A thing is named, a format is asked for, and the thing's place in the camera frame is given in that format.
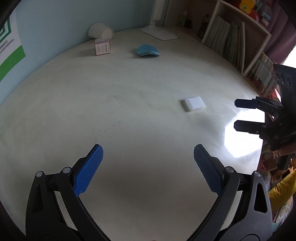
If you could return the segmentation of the person right hand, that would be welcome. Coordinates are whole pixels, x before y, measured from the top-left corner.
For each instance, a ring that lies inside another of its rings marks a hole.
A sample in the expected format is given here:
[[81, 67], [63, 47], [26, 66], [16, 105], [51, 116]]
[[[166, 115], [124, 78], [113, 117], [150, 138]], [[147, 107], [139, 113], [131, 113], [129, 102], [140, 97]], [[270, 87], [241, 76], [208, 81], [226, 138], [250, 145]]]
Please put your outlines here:
[[281, 148], [279, 150], [273, 151], [273, 158], [276, 159], [276, 158], [279, 158], [282, 156], [292, 155], [295, 153], [296, 153], [295, 146], [293, 146], [293, 145], [287, 146], [287, 147]]

